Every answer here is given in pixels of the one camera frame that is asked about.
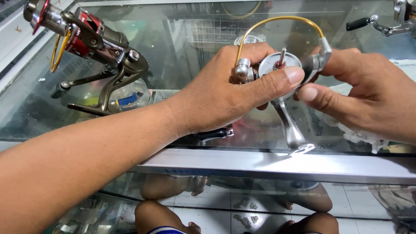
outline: hand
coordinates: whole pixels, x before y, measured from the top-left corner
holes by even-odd
[[[324,76],[353,86],[348,96],[309,83],[297,97],[354,130],[382,139],[416,144],[416,82],[379,54],[333,50]]]
[[[238,46],[223,47],[184,89],[166,100],[178,132],[184,135],[211,131],[230,124],[255,107],[292,91],[303,79],[299,67],[286,67],[247,84],[234,76]],[[260,63],[275,53],[267,43],[246,44],[242,58]]]

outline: wire rack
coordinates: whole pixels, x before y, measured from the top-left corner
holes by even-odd
[[[198,19],[186,20],[188,42],[232,44],[253,23],[249,20]]]

